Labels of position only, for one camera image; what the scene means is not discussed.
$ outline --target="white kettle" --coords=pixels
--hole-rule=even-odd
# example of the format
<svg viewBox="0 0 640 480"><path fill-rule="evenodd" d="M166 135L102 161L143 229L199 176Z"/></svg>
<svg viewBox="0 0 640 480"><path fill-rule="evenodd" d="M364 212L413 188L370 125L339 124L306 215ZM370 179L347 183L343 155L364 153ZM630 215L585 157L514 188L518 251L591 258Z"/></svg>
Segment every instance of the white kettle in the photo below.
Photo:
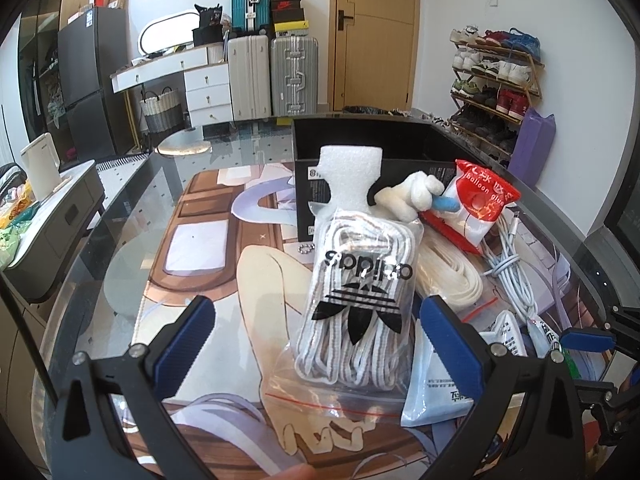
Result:
<svg viewBox="0 0 640 480"><path fill-rule="evenodd" d="M36 200L44 200L62 184L58 173L60 157L49 132L42 134L25 147L20 154Z"/></svg>

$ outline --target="white plush glove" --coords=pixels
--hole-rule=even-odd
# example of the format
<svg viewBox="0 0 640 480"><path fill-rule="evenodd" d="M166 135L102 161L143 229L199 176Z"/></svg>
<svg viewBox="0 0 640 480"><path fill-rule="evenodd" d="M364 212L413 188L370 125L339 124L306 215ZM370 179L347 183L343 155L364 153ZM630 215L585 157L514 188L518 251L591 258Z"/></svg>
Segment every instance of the white plush glove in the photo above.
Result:
<svg viewBox="0 0 640 480"><path fill-rule="evenodd" d="M376 205L389 211L391 216L401 222L413 222L418 212L429 209L457 211L460 204L449 203L440 197L444 193L444 184L433 175L423 171L412 173L402 184L385 187L374 196Z"/></svg>

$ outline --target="refrigerator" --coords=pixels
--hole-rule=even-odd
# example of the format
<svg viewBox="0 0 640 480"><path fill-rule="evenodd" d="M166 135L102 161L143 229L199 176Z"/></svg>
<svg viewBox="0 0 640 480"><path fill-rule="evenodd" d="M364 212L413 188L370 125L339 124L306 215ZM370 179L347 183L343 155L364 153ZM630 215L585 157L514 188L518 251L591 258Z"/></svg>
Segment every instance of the refrigerator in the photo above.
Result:
<svg viewBox="0 0 640 480"><path fill-rule="evenodd" d="M126 66L126 12L94 7L58 35L60 85L71 136L81 162L110 160L134 145L124 94L111 74Z"/></svg>

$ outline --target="anime mousepad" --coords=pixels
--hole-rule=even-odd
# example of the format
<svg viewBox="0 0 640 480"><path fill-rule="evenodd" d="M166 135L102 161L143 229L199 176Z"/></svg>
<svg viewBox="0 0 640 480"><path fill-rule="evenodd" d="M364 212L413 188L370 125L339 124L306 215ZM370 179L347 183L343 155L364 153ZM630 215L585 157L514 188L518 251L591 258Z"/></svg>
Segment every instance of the anime mousepad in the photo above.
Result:
<svg viewBox="0 0 640 480"><path fill-rule="evenodd" d="M164 402L221 480L253 480L307 462L320 478L419 478L460 420L401 428L398 418L328 417L264 394L263 378L302 322L314 253L296 238L292 165L204 171L178 200L159 246L132 343L149 343L197 294L216 325L174 399ZM509 410L500 438L511 432ZM160 472L124 409L138 461Z"/></svg>

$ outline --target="silver suitcase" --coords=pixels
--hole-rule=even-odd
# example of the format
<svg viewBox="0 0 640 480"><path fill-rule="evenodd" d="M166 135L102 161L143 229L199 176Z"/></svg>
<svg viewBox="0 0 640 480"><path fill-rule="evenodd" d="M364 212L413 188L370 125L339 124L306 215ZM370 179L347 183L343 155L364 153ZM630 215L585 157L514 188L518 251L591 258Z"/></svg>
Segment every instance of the silver suitcase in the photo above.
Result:
<svg viewBox="0 0 640 480"><path fill-rule="evenodd" d="M270 117L269 38L246 36L229 40L228 58L234 119Z"/></svg>
<svg viewBox="0 0 640 480"><path fill-rule="evenodd" d="M318 111L318 40L290 36L271 41L271 97L279 117Z"/></svg>

